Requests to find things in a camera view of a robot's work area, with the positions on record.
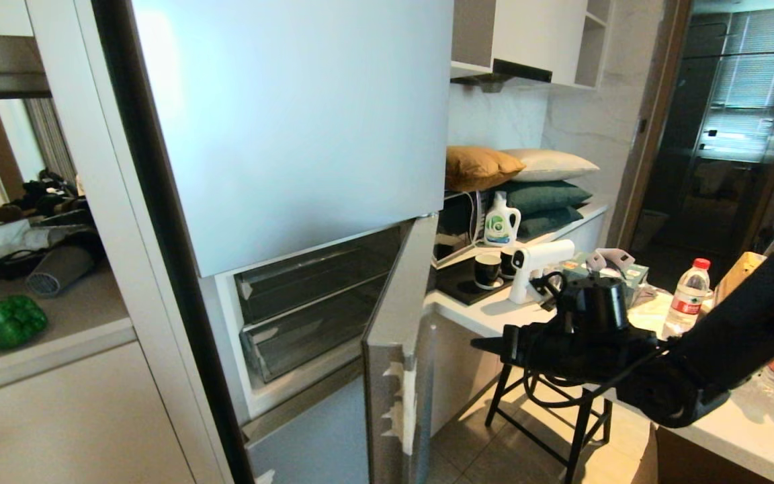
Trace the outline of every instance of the marble wall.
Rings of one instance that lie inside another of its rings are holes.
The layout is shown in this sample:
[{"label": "marble wall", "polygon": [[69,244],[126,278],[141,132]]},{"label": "marble wall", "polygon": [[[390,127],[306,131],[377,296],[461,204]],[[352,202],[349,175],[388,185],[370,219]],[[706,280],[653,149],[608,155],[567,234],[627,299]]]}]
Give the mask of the marble wall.
[{"label": "marble wall", "polygon": [[546,125],[549,87],[507,87],[485,94],[478,87],[449,85],[449,145],[498,150],[538,148]]},{"label": "marble wall", "polygon": [[604,242],[638,120],[664,0],[614,0],[600,85],[595,91],[553,89],[542,147],[586,157],[600,170],[574,183],[611,206]]}]

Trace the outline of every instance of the black mug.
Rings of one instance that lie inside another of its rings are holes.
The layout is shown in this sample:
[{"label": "black mug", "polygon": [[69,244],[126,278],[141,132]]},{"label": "black mug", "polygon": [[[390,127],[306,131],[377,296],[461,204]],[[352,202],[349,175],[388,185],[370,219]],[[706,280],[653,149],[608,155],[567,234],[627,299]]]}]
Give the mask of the black mug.
[{"label": "black mug", "polygon": [[483,289],[494,288],[501,272],[501,258],[497,254],[480,254],[474,257],[474,282]]},{"label": "black mug", "polygon": [[518,247],[504,247],[503,250],[501,250],[501,276],[503,276],[504,279],[515,278],[513,256],[518,250]]}]

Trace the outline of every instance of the red bottle cap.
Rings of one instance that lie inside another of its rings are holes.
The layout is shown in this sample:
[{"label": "red bottle cap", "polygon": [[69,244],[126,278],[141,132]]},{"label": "red bottle cap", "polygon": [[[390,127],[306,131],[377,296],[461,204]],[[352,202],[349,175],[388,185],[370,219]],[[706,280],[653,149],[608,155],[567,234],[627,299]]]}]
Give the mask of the red bottle cap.
[{"label": "red bottle cap", "polygon": [[692,267],[697,267],[697,269],[707,270],[710,268],[710,261],[703,258],[697,258],[691,265]]}]

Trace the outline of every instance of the green bell pepper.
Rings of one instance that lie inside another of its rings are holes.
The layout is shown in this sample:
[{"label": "green bell pepper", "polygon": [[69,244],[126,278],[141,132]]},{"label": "green bell pepper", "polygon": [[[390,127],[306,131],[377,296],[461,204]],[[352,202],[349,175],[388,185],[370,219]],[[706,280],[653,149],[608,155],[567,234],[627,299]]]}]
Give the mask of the green bell pepper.
[{"label": "green bell pepper", "polygon": [[25,295],[0,300],[0,350],[25,344],[46,328],[46,315]]}]

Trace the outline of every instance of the yellow pillow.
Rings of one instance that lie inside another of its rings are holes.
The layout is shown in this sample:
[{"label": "yellow pillow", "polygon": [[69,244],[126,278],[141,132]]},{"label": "yellow pillow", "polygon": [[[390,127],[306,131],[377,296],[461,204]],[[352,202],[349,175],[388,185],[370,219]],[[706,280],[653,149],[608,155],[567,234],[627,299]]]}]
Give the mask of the yellow pillow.
[{"label": "yellow pillow", "polygon": [[514,177],[525,164],[516,157],[485,147],[446,148],[446,189],[487,190]]}]

